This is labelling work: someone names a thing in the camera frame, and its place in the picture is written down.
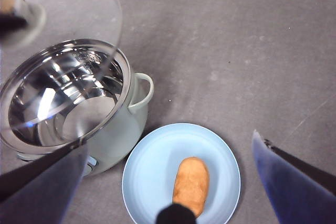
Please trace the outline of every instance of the pot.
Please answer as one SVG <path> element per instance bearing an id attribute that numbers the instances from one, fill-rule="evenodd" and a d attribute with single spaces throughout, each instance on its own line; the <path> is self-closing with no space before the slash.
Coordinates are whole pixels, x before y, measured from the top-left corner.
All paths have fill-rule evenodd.
<path id="1" fill-rule="evenodd" d="M 89 150 L 85 175 L 93 175 L 132 150 L 143 132 L 154 84 L 147 74 L 134 73 L 119 49 L 101 71 L 111 48 L 99 40 L 65 41 L 13 72 L 0 96 L 1 138 L 19 158 L 32 161 L 81 139 Z M 141 80 L 149 83 L 147 93 Z"/>

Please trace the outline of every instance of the plate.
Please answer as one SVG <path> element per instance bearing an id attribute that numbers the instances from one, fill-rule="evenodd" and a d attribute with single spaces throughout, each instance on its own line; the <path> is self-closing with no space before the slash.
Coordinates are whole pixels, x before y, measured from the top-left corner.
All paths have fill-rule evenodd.
<path id="1" fill-rule="evenodd" d="M 155 223 L 158 213 L 172 203 L 179 165 L 192 156 L 206 163 L 210 175 L 204 211 L 197 223 L 228 222 L 240 194 L 240 173 L 235 156 L 214 132 L 195 124 L 176 123 L 145 136 L 126 162 L 122 195 L 136 224 Z"/>

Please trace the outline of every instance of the food item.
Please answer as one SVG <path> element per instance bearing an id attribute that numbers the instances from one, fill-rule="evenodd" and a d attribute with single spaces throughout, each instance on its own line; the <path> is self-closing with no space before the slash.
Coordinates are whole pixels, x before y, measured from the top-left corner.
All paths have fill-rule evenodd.
<path id="1" fill-rule="evenodd" d="M 196 217 L 200 216 L 209 190 L 209 172 L 198 157 L 184 159 L 177 171 L 173 203 L 189 208 Z"/>

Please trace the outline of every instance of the pot rim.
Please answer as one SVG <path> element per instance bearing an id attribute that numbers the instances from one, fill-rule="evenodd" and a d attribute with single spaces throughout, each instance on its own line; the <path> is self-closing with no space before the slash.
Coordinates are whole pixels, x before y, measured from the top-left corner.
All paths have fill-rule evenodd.
<path id="1" fill-rule="evenodd" d="M 57 46 L 64 46 L 69 44 L 70 42 L 80 42 L 80 44 L 94 44 L 99 43 L 104 46 L 113 47 L 115 50 L 113 59 L 121 65 L 121 63 L 124 64 L 124 68 L 121 67 L 122 70 L 122 76 L 123 76 L 123 85 L 122 85 L 122 92 L 120 94 L 120 97 L 115 104 L 115 106 L 112 108 L 112 110 L 109 112 L 109 114 L 92 130 L 87 132 L 85 135 L 79 137 L 83 140 L 88 140 L 89 138 L 93 137 L 100 129 L 102 129 L 107 123 L 109 123 L 112 118 L 120 111 L 122 106 L 124 105 L 127 97 L 129 96 L 129 92 L 132 86 L 133 82 L 133 71 L 131 70 L 130 64 L 125 56 L 125 54 L 119 49 L 116 48 L 114 45 L 109 44 L 107 42 L 101 41 L 101 40 L 94 40 L 94 39 L 76 39 L 76 40 L 67 40 L 63 41 L 55 46 L 48 47 L 41 52 L 31 56 L 29 59 L 24 61 L 19 67 L 17 67 L 13 73 L 8 77 L 7 81 L 5 82 L 5 85 L 3 86 L 1 92 L 0 92 L 0 101 L 1 101 L 1 111 L 3 115 L 1 116 L 2 121 L 1 123 L 5 122 L 7 125 L 7 128 L 2 129 L 0 132 L 0 137 L 2 141 L 9 146 L 10 148 L 14 149 L 15 151 L 23 154 L 33 154 L 33 155 L 45 155 L 48 153 L 51 153 L 71 142 L 65 142 L 63 144 L 54 145 L 54 146 L 38 146 L 38 145 L 31 145 L 28 144 L 22 140 L 20 140 L 12 131 L 9 125 L 8 121 L 8 112 L 10 108 L 10 103 L 12 101 L 13 96 L 11 94 L 14 94 L 16 92 L 16 88 L 13 88 L 11 84 L 15 83 L 15 81 L 18 81 L 21 79 L 22 83 L 22 75 L 24 75 L 27 72 L 27 65 L 31 66 L 32 64 L 36 64 L 37 62 L 42 62 L 45 58 L 48 57 L 49 54 L 46 52 L 50 52 L 50 49 L 55 49 Z"/>

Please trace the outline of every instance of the gray countertop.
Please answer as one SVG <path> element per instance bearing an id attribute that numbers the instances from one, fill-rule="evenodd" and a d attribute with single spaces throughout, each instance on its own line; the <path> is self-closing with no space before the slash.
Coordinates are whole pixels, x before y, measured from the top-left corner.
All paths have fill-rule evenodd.
<path id="1" fill-rule="evenodd" d="M 155 82 L 144 134 L 191 122 L 226 141 L 242 176 L 229 223 L 277 223 L 251 153 L 254 129 L 336 174 L 336 0 L 120 2 L 120 48 Z M 19 63 L 3 60 L 2 81 Z M 124 163 L 82 181 L 65 223 L 132 223 Z M 16 165 L 3 146 L 2 171 Z"/>

